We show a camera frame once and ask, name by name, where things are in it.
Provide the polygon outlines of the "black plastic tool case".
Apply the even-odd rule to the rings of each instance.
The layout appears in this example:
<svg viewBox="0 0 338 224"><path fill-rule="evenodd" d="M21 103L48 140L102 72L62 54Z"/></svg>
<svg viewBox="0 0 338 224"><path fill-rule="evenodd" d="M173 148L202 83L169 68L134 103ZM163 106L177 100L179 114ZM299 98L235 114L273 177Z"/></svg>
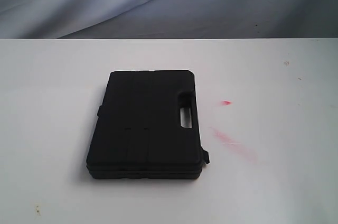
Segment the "black plastic tool case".
<svg viewBox="0 0 338 224"><path fill-rule="evenodd" d="M193 72L111 72L86 159L94 179L197 179L209 161Z"/></svg>

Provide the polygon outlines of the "white backdrop cloth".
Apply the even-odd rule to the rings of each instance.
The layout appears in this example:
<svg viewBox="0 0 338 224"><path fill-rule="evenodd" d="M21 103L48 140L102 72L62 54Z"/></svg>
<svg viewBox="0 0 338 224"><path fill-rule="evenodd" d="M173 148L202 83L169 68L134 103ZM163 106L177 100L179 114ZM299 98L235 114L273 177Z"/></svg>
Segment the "white backdrop cloth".
<svg viewBox="0 0 338 224"><path fill-rule="evenodd" d="M337 0L1 0L3 39L337 36Z"/></svg>

